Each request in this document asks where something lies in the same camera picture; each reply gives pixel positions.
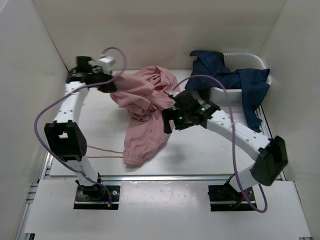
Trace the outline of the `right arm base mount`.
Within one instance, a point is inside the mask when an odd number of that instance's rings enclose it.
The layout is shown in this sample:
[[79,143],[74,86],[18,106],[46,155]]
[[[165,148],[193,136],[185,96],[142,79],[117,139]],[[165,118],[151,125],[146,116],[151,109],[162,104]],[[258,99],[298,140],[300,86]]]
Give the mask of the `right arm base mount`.
[[209,185],[208,197],[211,212],[247,212],[254,209],[241,192],[226,185]]

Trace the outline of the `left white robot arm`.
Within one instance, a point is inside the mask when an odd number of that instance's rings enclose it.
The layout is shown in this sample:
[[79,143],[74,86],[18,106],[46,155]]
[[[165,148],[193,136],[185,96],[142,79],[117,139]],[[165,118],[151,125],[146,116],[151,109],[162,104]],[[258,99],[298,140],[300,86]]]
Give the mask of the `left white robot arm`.
[[100,200],[109,193],[101,184],[100,174],[93,169],[86,154],[87,140],[78,125],[89,85],[102,88],[106,93],[116,91],[111,67],[115,63],[111,56],[101,56],[98,64],[89,56],[76,57],[76,67],[72,68],[65,81],[65,99],[53,122],[44,126],[44,133],[50,150],[59,162],[77,176],[80,190],[93,200]]

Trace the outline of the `pink trousers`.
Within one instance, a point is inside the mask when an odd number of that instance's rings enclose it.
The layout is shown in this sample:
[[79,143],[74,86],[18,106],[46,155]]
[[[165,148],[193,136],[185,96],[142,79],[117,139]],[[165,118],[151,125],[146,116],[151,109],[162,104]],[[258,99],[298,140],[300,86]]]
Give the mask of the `pink trousers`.
[[171,108],[172,92],[179,92],[177,78],[167,69],[151,65],[136,73],[123,73],[115,81],[111,99],[127,110],[130,122],[124,138],[123,161],[140,167],[167,143],[162,110]]

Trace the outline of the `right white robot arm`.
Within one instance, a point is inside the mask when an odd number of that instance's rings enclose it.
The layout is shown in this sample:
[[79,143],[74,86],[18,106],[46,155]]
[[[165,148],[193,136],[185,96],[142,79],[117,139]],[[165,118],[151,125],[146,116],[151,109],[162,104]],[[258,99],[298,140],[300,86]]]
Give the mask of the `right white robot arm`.
[[269,138],[242,123],[232,120],[218,105],[198,100],[192,93],[183,91],[171,95],[173,106],[162,110],[164,132],[184,130],[192,126],[217,133],[238,146],[254,163],[235,172],[225,183],[224,193],[230,200],[238,199],[244,190],[255,185],[271,186],[288,164],[286,143],[283,138]]

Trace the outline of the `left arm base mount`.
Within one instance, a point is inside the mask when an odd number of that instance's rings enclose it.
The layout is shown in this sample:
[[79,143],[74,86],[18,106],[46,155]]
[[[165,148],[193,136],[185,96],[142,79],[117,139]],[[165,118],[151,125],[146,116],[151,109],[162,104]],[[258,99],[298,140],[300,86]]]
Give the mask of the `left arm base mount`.
[[99,185],[82,186],[79,181],[74,198],[73,208],[75,210],[118,210],[121,193],[120,185],[106,185],[110,195],[105,188]]

